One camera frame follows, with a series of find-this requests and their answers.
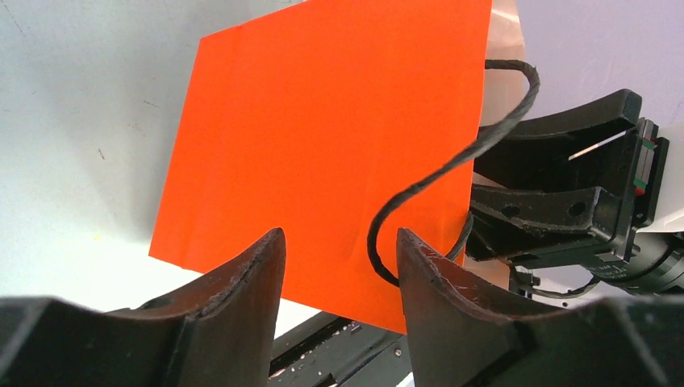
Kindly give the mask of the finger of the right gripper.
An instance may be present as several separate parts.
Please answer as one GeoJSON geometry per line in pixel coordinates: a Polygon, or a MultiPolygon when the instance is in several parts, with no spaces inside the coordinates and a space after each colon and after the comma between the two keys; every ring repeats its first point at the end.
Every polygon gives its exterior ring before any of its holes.
{"type": "Polygon", "coordinates": [[[525,119],[479,156],[473,171],[508,189],[549,188],[551,172],[572,155],[634,127],[642,102],[634,91],[619,89],[569,110],[525,119]]]}
{"type": "Polygon", "coordinates": [[[611,260],[624,241],[628,201],[594,186],[544,193],[475,185],[466,253],[525,268],[611,260]]]}

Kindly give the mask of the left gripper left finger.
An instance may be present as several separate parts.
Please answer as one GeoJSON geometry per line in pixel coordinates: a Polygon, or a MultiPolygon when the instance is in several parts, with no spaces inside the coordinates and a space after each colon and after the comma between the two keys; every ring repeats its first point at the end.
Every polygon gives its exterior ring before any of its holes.
{"type": "Polygon", "coordinates": [[[264,386],[286,262],[272,229],[235,258],[136,309],[1,300],[4,386],[264,386]]]}

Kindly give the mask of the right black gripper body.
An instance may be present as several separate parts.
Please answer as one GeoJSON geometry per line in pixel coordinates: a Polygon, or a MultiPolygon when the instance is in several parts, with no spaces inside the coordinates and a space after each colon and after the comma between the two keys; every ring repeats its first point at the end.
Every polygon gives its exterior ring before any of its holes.
{"type": "Polygon", "coordinates": [[[651,268],[671,253],[671,233],[663,231],[666,187],[663,182],[669,155],[669,140],[660,137],[659,126],[641,118],[622,139],[634,139],[629,155],[610,168],[613,177],[625,176],[616,234],[595,253],[600,267],[651,268]]]}

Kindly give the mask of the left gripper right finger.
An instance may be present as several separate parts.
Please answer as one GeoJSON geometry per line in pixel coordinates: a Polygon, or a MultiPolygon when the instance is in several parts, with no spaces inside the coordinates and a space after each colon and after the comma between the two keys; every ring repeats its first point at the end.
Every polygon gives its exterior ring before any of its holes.
{"type": "Polygon", "coordinates": [[[536,302],[397,235],[399,287],[418,386],[680,386],[683,298],[536,302]]]}

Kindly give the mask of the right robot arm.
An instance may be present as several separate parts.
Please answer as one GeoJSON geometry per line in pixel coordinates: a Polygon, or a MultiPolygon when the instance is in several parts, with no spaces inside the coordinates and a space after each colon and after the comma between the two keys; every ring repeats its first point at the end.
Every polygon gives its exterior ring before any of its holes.
{"type": "Polygon", "coordinates": [[[466,252],[527,269],[579,265],[632,294],[683,291],[683,239],[651,232],[669,141],[621,89],[521,122],[475,160],[466,252]]]}

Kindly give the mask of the orange paper bag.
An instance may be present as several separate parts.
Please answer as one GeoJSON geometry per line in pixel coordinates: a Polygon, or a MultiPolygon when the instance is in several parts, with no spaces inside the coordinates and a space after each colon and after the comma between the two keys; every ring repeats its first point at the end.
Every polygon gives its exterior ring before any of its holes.
{"type": "Polygon", "coordinates": [[[198,273],[286,235],[282,296],[390,331],[370,223],[522,98],[513,1],[305,1],[199,41],[149,253],[198,273]]]}

